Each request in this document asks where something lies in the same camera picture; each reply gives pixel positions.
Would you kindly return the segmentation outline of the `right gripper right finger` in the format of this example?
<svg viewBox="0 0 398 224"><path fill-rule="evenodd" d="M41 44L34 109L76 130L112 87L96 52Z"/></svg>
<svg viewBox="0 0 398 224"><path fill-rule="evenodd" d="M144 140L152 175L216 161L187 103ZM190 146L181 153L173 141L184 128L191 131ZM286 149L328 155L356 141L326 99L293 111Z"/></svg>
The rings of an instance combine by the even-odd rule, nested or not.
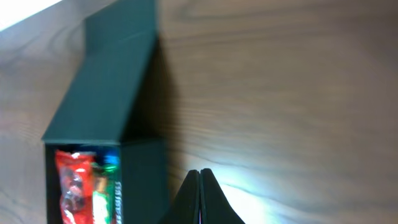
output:
<svg viewBox="0 0 398 224"><path fill-rule="evenodd" d="M209 168L200 171L200 218L201 224L244 224Z"/></svg>

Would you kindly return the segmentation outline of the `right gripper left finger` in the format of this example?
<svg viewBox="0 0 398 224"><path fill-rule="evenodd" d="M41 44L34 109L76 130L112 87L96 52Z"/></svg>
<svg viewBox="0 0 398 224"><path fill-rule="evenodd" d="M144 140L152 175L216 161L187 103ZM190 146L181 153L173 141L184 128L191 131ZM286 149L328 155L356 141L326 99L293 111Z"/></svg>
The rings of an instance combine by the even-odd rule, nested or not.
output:
<svg viewBox="0 0 398 224"><path fill-rule="evenodd" d="M190 170L173 203L158 224L200 223L200 173Z"/></svg>

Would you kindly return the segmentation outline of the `red KitKat bar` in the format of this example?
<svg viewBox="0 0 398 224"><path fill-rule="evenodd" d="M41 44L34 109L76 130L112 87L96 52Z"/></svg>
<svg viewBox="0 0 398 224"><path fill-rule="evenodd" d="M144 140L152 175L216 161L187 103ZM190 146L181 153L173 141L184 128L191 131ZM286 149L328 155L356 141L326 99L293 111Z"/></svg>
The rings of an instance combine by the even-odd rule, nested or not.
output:
<svg viewBox="0 0 398 224"><path fill-rule="evenodd" d="M93 168L93 223L112 224L114 223L115 185L118 165L105 164L99 166L94 163Z"/></svg>

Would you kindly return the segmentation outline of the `red Hacks candy bag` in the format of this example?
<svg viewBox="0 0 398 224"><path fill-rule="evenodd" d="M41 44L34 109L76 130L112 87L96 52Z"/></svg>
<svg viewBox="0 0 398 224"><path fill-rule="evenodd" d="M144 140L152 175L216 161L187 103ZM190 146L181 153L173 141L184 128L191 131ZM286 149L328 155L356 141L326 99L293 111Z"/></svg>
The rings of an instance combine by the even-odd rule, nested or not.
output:
<svg viewBox="0 0 398 224"><path fill-rule="evenodd" d="M93 224L92 152L55 151L60 179L60 210L64 224Z"/></svg>

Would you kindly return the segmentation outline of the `dark green box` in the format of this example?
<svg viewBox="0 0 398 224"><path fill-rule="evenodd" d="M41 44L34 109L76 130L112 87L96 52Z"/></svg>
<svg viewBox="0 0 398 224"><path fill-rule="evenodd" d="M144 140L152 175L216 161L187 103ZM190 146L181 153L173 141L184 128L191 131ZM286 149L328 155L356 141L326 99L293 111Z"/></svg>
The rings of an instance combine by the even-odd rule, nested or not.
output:
<svg viewBox="0 0 398 224"><path fill-rule="evenodd" d="M166 145L144 107L164 69L155 1L116 1L85 19L85 57L43 135L47 222L61 223L55 151L113 146L123 223L157 223L169 204Z"/></svg>

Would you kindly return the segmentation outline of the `purple Dairy Milk bar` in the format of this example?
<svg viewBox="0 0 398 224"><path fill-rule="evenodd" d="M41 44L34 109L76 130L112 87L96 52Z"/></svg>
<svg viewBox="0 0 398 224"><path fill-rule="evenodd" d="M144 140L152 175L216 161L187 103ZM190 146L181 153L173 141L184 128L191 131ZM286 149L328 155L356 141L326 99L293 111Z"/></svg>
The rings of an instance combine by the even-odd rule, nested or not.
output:
<svg viewBox="0 0 398 224"><path fill-rule="evenodd" d="M115 182L115 223L122 224L122 188L120 182Z"/></svg>

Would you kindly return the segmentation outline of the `blue Oreo cookie pack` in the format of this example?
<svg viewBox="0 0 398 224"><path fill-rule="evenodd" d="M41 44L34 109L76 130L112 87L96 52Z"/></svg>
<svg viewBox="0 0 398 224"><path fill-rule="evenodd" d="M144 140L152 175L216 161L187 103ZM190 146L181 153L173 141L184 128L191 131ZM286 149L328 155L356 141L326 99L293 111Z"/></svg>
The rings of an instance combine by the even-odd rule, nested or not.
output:
<svg viewBox="0 0 398 224"><path fill-rule="evenodd" d="M102 149L96 151L95 162L99 166L119 166L120 156L117 149Z"/></svg>

